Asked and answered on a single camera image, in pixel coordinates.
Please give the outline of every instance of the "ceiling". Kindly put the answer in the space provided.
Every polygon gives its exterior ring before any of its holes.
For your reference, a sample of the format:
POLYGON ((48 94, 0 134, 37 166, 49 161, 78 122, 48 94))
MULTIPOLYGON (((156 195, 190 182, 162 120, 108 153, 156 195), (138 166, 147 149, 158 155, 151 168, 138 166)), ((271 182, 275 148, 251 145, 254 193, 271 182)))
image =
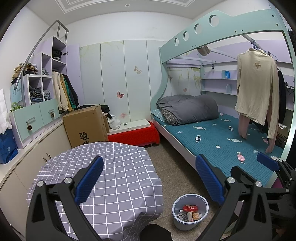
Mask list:
POLYGON ((223 0, 31 0, 27 6, 48 25, 64 25, 112 12, 145 11, 195 18, 223 0))

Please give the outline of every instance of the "loft bed frame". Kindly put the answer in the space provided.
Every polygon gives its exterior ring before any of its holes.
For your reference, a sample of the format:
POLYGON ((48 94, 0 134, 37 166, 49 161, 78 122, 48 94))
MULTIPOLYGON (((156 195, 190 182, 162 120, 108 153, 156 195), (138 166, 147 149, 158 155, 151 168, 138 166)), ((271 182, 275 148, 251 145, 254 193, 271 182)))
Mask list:
MULTIPOLYGON (((188 56, 181 56, 189 51, 192 51, 201 46, 242 35, 247 40, 250 40, 250 37, 247 34, 258 33, 258 32, 282 32, 286 44, 288 46, 289 54, 293 64, 294 73, 296 73, 296 56, 293 49, 291 39, 289 37, 288 30, 281 18, 277 9, 270 5, 271 9, 259 10, 254 12, 248 12, 238 16, 229 16, 221 11, 214 10, 205 16, 201 17, 188 28, 184 29, 171 40, 169 40, 162 47, 159 47, 160 63, 161 63, 161 73, 162 79, 160 87, 154 97, 151 99, 150 109, 156 109, 157 101, 162 97, 165 92, 167 82, 168 82, 168 73, 167 67, 197 67, 200 68, 201 76, 204 73, 203 63, 212 64, 214 61, 207 60, 204 58, 193 58, 188 56), (219 18, 219 24, 216 27, 213 27, 211 24, 211 19, 213 16, 219 18)), ((236 59, 236 57, 229 55, 220 51, 219 54, 226 55, 236 59)), ((195 159, 196 156, 193 155, 187 148, 185 148, 172 134, 170 134, 164 127, 162 127, 157 121, 152 117, 152 121, 159 132, 172 144, 172 146, 187 160, 187 162, 196 170, 195 168, 195 159)), ((287 143, 285 145, 284 151, 280 158, 280 161, 285 161, 291 144, 295 135, 296 129, 296 113, 293 112, 292 124, 290 128, 290 133, 288 136, 287 143)), ((276 173, 274 172, 269 179, 266 187, 269 188, 273 185, 277 178, 276 173)))

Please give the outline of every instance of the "teal bed sheet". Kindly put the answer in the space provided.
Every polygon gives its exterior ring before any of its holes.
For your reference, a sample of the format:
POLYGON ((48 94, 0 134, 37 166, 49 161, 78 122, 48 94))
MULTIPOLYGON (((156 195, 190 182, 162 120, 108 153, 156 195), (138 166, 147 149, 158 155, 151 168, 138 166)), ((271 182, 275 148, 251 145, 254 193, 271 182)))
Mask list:
MULTIPOLYGON (((170 132, 195 156, 204 154, 208 161, 230 176, 230 170, 239 166, 265 186, 272 171, 257 161, 257 154, 264 154, 267 134, 260 133, 254 124, 249 125, 247 140, 238 134, 238 118, 220 113, 218 119, 206 120, 181 126, 172 126, 154 119, 170 132)), ((274 146, 269 157, 281 157, 283 149, 274 146)))

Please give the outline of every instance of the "metal handrail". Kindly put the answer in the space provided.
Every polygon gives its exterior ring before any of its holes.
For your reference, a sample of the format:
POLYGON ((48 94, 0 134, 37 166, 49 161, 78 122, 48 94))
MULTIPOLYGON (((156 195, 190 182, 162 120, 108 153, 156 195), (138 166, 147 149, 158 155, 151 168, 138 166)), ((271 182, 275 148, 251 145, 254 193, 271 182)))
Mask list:
POLYGON ((32 49, 32 51, 30 52, 29 56, 27 57, 26 61, 24 62, 24 65, 17 77, 17 81, 14 85, 14 89, 16 90, 17 89, 17 86, 20 82, 20 79, 21 80, 21 93, 22 93, 22 104, 23 104, 23 107, 26 106, 26 103, 25 103, 25 91, 24 91, 24 75, 23 75, 23 72, 24 72, 24 69, 25 67, 27 66, 28 62, 29 62, 29 59, 31 58, 32 54, 34 53, 35 49, 37 48, 38 44, 41 42, 41 40, 44 38, 44 36, 48 33, 48 31, 53 27, 53 25, 55 25, 55 23, 59 23, 59 27, 58 27, 58 30, 57 30, 57 37, 59 37, 59 30, 60 30, 60 27, 62 26, 65 30, 66 30, 66 34, 65 34, 65 43, 67 42, 67 33, 69 32, 69 30, 65 27, 65 25, 63 25, 60 20, 55 20, 53 22, 52 25, 50 25, 50 27, 45 31, 45 33, 41 36, 41 38, 38 40, 38 42, 35 44, 34 48, 32 49))

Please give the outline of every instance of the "pink pants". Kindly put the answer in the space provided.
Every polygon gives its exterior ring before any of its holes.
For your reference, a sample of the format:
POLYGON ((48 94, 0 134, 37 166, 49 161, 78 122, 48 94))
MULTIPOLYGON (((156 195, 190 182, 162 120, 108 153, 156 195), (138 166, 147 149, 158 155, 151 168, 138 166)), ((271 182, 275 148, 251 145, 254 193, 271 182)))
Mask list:
MULTIPOLYGON (((271 111, 267 112, 266 118, 267 118, 267 123, 268 123, 268 127, 269 127, 270 119, 271 119, 271 111)), ((239 135, 244 139, 247 139, 247 131, 248 131, 249 122, 250 122, 250 118, 242 115, 241 113, 239 114, 239 135)), ((274 149, 274 144, 276 142, 277 128, 278 128, 278 126, 276 126, 274 138, 269 139, 269 146, 265 150, 266 153, 271 153, 274 149)))

